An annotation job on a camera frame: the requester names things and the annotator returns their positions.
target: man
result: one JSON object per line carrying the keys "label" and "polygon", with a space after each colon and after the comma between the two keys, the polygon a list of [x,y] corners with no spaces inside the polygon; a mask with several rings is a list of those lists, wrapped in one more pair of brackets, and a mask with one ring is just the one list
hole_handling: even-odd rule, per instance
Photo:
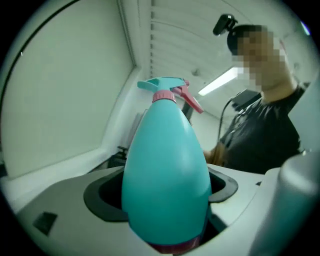
{"label": "man", "polygon": [[261,99],[237,114],[211,151],[208,164],[265,174],[299,153],[299,135],[288,113],[304,90],[289,69],[284,46],[263,26],[240,25],[227,38],[237,63],[255,81]]}

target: teal spray bottle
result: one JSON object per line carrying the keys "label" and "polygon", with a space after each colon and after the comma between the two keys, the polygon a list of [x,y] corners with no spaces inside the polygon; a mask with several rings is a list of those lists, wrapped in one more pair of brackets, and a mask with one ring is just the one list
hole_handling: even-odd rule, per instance
{"label": "teal spray bottle", "polygon": [[157,251],[186,252],[199,245],[207,223],[211,183],[201,146],[174,93],[197,112],[203,109],[182,78],[157,77],[137,86],[154,94],[127,155],[122,210],[131,229]]}

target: ceiling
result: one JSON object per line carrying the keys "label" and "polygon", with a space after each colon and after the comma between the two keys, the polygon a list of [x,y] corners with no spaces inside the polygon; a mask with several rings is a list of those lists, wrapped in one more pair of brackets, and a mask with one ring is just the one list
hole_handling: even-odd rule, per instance
{"label": "ceiling", "polygon": [[[221,14],[234,15],[238,24],[267,25],[284,41],[290,64],[296,68],[305,67],[300,68],[297,74],[303,77],[306,70],[310,71],[306,66],[306,54],[302,59],[297,50],[301,46],[297,44],[297,40],[306,40],[307,36],[303,34],[299,19],[279,2],[140,0],[139,4],[139,15],[142,17],[140,26],[145,26],[141,40],[148,40],[146,45],[149,46],[149,49],[143,51],[145,65],[149,65],[146,76],[173,76],[189,80],[190,93],[208,113],[216,117],[221,115],[228,99],[244,90],[244,85],[249,82],[234,79],[206,96],[198,95],[203,87],[232,66],[231,54],[226,44],[227,35],[218,37],[212,33]],[[231,107],[226,109],[226,119],[234,114]]]}

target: ceiling light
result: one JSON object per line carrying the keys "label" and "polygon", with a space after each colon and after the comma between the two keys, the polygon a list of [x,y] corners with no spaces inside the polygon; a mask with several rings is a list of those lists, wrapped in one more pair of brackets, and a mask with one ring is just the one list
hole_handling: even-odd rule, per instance
{"label": "ceiling light", "polygon": [[304,30],[304,32],[306,33],[306,35],[307,35],[307,36],[310,36],[309,28],[308,28],[302,21],[300,21],[300,22],[301,22],[301,25],[302,25],[303,30]]}
{"label": "ceiling light", "polygon": [[220,86],[225,85],[230,82],[232,79],[235,79],[238,75],[238,69],[236,67],[232,67],[227,70],[225,73],[220,75],[217,79],[213,80],[206,87],[198,92],[201,96],[205,96],[213,90],[219,88]]}

